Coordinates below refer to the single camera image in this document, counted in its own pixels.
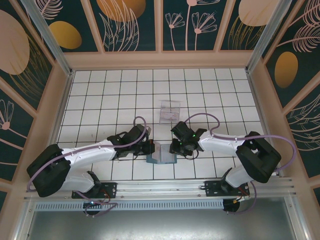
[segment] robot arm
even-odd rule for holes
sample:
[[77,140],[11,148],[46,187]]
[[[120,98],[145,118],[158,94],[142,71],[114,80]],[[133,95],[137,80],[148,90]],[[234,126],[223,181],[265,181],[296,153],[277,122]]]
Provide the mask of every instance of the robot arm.
[[[194,132],[187,124],[180,121],[171,130],[178,139],[173,139],[170,152],[182,156],[192,156],[193,151],[215,151],[238,157],[241,166],[230,168],[221,179],[221,188],[227,194],[240,185],[256,180],[268,182],[271,174],[281,160],[280,154],[264,139],[237,140],[245,136],[214,134],[206,129]],[[248,136],[259,136],[250,132]]]
[[142,135],[143,131],[144,127],[138,124],[129,132],[109,136],[106,140],[89,146],[60,149],[57,144],[52,144],[30,164],[27,173],[32,177],[53,158],[71,153],[53,162],[37,175],[33,180],[36,191],[40,197],[50,196],[59,190],[80,191],[89,196],[95,196],[100,190],[101,183],[92,171],[84,172],[82,167],[101,161],[123,158],[130,153],[134,156],[152,154],[155,151],[155,145],[153,140],[149,139],[150,128],[146,130],[145,136],[140,141],[130,145]]

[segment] black mounting bracket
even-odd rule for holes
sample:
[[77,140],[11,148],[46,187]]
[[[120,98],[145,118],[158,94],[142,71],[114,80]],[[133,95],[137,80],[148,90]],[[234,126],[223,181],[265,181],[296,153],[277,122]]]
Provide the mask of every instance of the black mounting bracket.
[[[117,194],[117,185],[118,184],[116,182],[101,182],[101,188],[99,189],[99,192],[97,194],[87,195],[86,193],[84,193],[84,195],[90,199],[105,199],[106,196],[104,191],[106,191],[111,199],[115,199]],[[82,197],[79,196],[75,191],[72,191],[71,198],[82,199]]]
[[[240,185],[239,188],[241,188],[246,194],[250,195],[249,187],[247,183]],[[204,186],[201,186],[200,189],[205,190],[205,195],[207,197],[226,197],[226,196],[237,197],[242,195],[242,192],[237,188],[233,188],[232,190],[225,192],[221,188],[220,180],[205,181]]]

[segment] white tiled floor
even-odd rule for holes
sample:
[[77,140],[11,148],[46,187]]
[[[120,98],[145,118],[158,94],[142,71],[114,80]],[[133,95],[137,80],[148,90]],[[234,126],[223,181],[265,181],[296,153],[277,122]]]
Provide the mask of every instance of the white tiled floor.
[[[74,148],[100,142],[129,131],[135,116],[146,119],[151,138],[170,143],[171,126],[159,124],[161,100],[180,101],[180,120],[207,112],[221,121],[216,133],[263,134],[255,102],[244,69],[147,69],[77,71],[65,110],[58,144]],[[191,119],[191,128],[216,125],[204,115]],[[222,177],[239,159],[219,152],[200,152],[195,160],[178,156],[177,164],[146,163],[145,156],[133,160],[104,161],[88,166],[102,181],[194,179]]]

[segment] transparent plastic container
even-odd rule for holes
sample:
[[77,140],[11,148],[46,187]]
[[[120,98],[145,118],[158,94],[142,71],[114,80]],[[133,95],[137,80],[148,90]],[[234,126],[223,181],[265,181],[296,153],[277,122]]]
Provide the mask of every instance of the transparent plastic container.
[[179,101],[161,101],[160,124],[177,124],[180,118],[180,102]]

